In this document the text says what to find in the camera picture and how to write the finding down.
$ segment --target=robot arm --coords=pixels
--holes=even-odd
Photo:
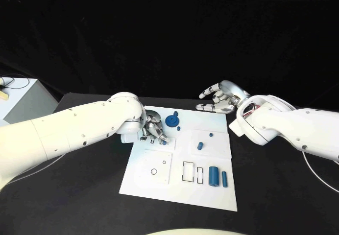
[[[221,96],[222,92],[222,99],[215,100],[213,97],[215,105],[198,105],[196,109],[208,107],[203,110],[225,113],[224,110],[229,109],[231,105],[237,106],[237,119],[229,128],[238,136],[245,134],[260,145],[267,144],[275,136],[281,136],[297,150],[333,161],[339,160],[339,113],[316,109],[296,110],[273,95],[250,96],[229,81],[222,81],[218,88],[219,94],[215,95]]]
[[[0,189],[29,168],[114,133],[137,134],[147,114],[131,93],[0,128]]]

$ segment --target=black table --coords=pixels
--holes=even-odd
[[[66,94],[56,111],[108,97]],[[140,101],[189,110],[202,103],[164,98]],[[235,115],[226,119],[231,123]],[[3,188],[0,234],[141,235],[177,228],[261,235],[338,234],[339,194],[313,176],[301,153],[283,138],[264,147],[232,131],[229,139],[238,212],[118,194],[133,144],[121,144],[114,135]],[[338,165],[314,156],[309,160],[339,188]]]

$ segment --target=white paper sheet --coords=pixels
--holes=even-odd
[[[146,106],[146,109],[154,110],[160,114],[164,134],[175,139],[170,141],[172,144],[164,146],[157,141],[151,144],[150,139],[146,142],[134,143],[120,193],[237,211],[232,157],[225,115],[151,106]],[[176,127],[167,127],[164,123],[166,117],[175,111],[179,113],[180,131],[177,131]],[[203,142],[202,150],[196,149],[199,142]],[[166,166],[169,168],[162,168],[162,175],[159,176],[159,179],[164,181],[164,170],[169,169],[169,182],[160,182],[157,178],[151,178],[151,165],[143,163],[146,160],[153,162],[157,158],[167,158],[167,161],[170,161],[170,166]],[[193,163],[193,182],[182,181],[183,162]],[[218,187],[208,185],[209,166],[219,168]],[[203,184],[198,184],[198,167],[203,168]],[[149,175],[143,176],[143,178],[138,177],[138,180],[136,180],[140,171]],[[222,187],[222,171],[228,175],[226,188]]]

